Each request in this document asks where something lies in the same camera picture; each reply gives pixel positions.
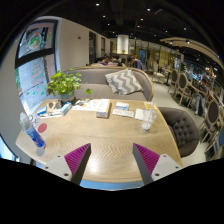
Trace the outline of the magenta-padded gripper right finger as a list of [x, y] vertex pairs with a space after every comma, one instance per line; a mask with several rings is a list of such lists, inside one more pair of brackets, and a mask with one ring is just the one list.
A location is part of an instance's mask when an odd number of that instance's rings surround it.
[[145, 185], [182, 169], [168, 154], [159, 155], [139, 144], [133, 144], [132, 152]]

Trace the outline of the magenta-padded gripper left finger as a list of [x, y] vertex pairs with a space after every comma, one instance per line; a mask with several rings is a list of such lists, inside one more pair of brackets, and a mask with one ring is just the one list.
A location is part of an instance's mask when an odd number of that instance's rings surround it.
[[43, 169], [76, 185], [79, 185], [89, 157], [91, 144], [85, 144], [66, 155], [56, 155]]

